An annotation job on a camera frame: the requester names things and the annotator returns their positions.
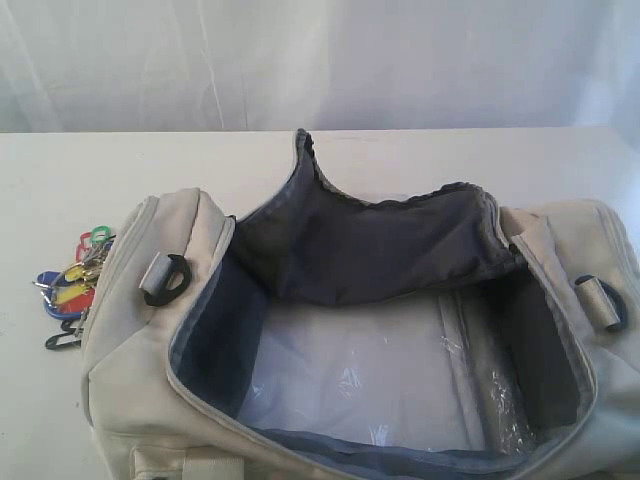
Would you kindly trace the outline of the beige canvas duffel bag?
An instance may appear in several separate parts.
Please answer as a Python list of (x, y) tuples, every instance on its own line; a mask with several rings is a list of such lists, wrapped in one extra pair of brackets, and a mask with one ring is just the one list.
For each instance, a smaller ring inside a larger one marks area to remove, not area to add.
[[(114, 479), (635, 479), (639, 264), (599, 201), (502, 207), (453, 183), (372, 203), (299, 130), (283, 185), (243, 218), (203, 190), (151, 196), (105, 262), (82, 400)], [(536, 443), (521, 454), (378, 447), (240, 421), (276, 303), (355, 307), (476, 291)]]

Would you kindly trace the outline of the white backdrop curtain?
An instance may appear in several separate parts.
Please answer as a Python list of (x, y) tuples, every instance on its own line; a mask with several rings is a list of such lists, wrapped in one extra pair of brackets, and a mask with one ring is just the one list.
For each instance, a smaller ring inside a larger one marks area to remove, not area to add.
[(635, 1), (5, 1), (1, 127), (608, 124), (639, 132)]

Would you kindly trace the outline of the colourful key tag bunch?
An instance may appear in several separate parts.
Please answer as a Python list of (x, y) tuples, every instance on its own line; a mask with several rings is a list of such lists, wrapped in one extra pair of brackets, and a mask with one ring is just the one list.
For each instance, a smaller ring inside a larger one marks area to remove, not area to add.
[(94, 227), (80, 235), (70, 266), (61, 271), (43, 271), (32, 281), (39, 290), (44, 311), (59, 322), (60, 331), (45, 340), (46, 350), (81, 346), (98, 280), (115, 239), (109, 226)]

